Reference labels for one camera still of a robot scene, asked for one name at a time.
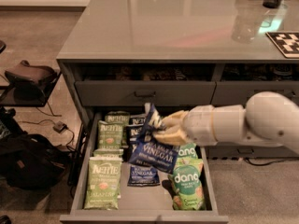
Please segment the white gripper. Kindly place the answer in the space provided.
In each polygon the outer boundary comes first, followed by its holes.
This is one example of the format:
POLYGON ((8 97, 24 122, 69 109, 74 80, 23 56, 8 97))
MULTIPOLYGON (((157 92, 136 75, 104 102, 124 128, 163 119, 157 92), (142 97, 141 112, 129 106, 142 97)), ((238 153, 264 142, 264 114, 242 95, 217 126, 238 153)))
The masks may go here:
POLYGON ((189 138, 200 147, 215 146, 216 139, 212 133, 213 109, 213 105, 199 105, 189 112, 179 110, 172 113, 162 119, 168 129, 155 132, 153 136, 158 142, 172 146, 186 145, 189 138))

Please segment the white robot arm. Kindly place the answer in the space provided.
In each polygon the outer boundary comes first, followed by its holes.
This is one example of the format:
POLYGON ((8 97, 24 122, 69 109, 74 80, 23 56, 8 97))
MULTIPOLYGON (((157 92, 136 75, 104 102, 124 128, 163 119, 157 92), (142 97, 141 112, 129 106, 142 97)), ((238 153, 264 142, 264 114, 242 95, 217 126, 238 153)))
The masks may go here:
POLYGON ((199 147, 235 143, 241 146, 284 146, 299 152, 299 106, 285 96, 263 91, 245 105, 199 105, 162 119, 165 128, 153 136, 161 143, 199 147))

